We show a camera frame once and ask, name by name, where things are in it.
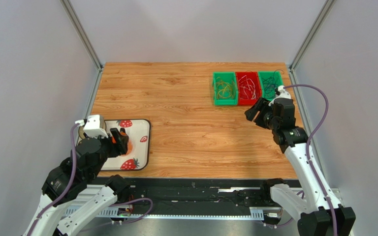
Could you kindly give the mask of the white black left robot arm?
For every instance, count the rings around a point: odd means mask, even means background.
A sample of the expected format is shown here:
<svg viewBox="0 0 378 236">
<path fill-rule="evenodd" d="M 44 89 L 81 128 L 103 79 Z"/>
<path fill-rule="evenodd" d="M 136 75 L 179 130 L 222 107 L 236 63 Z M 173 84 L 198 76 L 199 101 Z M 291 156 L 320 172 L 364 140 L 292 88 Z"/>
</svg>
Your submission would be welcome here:
<svg viewBox="0 0 378 236">
<path fill-rule="evenodd" d="M 109 158 L 126 154 L 129 136 L 124 128 L 111 128 L 107 137 L 87 137 L 72 144 L 70 157 L 48 174 L 40 196 L 38 208 L 26 236 L 75 236 L 97 214 L 115 204 L 127 204 L 130 184 L 120 175 L 111 176 L 94 197 L 72 215 L 62 220 L 66 209 L 91 184 Z"/>
</svg>

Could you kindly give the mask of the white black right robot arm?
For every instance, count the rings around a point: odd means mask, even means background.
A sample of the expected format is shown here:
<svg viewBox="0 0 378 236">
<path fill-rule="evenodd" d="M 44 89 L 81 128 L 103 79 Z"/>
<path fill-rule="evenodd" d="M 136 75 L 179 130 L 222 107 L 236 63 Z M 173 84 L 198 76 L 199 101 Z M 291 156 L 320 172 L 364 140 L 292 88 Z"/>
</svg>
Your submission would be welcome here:
<svg viewBox="0 0 378 236">
<path fill-rule="evenodd" d="M 294 168 L 305 198 L 302 199 L 282 180 L 267 185 L 269 198 L 282 206 L 297 223 L 301 236 L 348 236 L 356 215 L 343 206 L 315 165 L 309 136 L 296 125 L 292 99 L 260 98 L 245 111 L 246 119 L 272 131 L 274 142 Z"/>
</svg>

